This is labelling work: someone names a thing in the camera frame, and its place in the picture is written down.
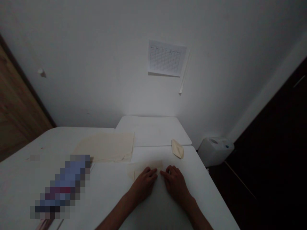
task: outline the plastic container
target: plastic container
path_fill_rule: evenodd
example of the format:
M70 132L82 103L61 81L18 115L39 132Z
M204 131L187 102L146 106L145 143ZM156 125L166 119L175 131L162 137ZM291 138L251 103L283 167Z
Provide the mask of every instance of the plastic container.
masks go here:
M234 144L223 137L203 139L198 155L206 167L220 165L234 150Z

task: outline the paper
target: paper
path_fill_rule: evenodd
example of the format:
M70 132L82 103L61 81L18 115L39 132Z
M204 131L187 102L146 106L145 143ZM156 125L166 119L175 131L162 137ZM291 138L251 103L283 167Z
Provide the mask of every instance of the paper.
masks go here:
M181 76L186 47L149 40L148 72Z
M128 176L135 181L137 177L144 171L146 167L150 167L150 169L157 169L157 173L163 169L162 161L143 161L138 163L129 164L127 166Z
M183 159L183 157L185 156L185 151L182 145L179 144L174 139L172 140L172 153L176 155L177 157L179 157L180 159Z
M90 154L93 162L130 162L134 133L100 133L83 139L73 154Z

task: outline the beige paper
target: beige paper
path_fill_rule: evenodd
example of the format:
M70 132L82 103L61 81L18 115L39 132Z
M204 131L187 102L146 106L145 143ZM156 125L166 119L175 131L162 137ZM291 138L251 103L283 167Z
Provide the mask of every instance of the beige paper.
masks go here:
M90 154L93 162L130 161L134 133L100 133L79 142L73 154Z
M180 159L183 159L183 157L185 156L185 151L182 145L179 144L174 139L172 140L172 153L176 155L177 157L179 157Z
M129 164L127 166L128 176L133 181L135 181L146 167L150 167L150 169L156 168L157 169L156 173L160 173L160 171L163 169L163 164L161 160L160 161L143 161L143 162Z

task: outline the wooden door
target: wooden door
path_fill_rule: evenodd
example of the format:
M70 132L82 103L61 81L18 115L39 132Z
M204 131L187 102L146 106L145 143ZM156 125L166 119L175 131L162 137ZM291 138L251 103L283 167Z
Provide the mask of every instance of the wooden door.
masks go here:
M0 46L0 162L51 128Z
M235 142L227 159L277 222L299 223L306 175L307 59Z

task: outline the white tabletop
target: white tabletop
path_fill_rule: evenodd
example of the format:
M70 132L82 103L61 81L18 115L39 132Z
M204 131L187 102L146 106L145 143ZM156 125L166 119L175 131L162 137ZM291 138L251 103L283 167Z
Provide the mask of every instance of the white tabletop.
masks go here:
M172 139L181 145L192 144L176 117L124 116L115 128L115 132L134 132L135 147L170 146Z
M184 159L179 159L172 154L171 146L136 147L131 162L162 160L164 169L176 165L213 229L239 229L194 147L184 146L184 150ZM126 163L96 163L90 185L86 185L71 218L65 219L60 229L95 229L132 183ZM192 229L192 226L167 193L159 175L152 194L129 215L121 229Z
M30 219L30 206L60 173L65 160L80 140L113 128L58 127L51 129L0 163L0 229L36 229L39 220ZM40 161L31 161L39 155ZM56 229L55 220L50 230Z

